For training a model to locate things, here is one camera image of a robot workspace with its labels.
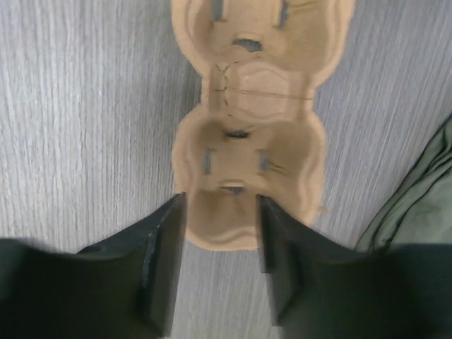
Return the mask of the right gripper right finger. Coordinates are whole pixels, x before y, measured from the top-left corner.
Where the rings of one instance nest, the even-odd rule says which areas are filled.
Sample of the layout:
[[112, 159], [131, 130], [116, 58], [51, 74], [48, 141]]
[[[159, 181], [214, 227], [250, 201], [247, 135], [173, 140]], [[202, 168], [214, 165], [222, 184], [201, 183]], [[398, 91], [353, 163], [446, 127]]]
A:
[[408, 244], [370, 254], [259, 199], [261, 255], [283, 338], [450, 338], [451, 246]]

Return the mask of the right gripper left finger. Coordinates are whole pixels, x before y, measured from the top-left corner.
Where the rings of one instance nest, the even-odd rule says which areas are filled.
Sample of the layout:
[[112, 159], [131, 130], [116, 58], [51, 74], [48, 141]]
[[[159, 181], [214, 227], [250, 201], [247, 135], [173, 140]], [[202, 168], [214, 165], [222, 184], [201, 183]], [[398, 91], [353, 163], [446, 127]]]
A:
[[169, 337], [185, 229], [177, 194], [75, 254], [3, 238], [1, 337]]

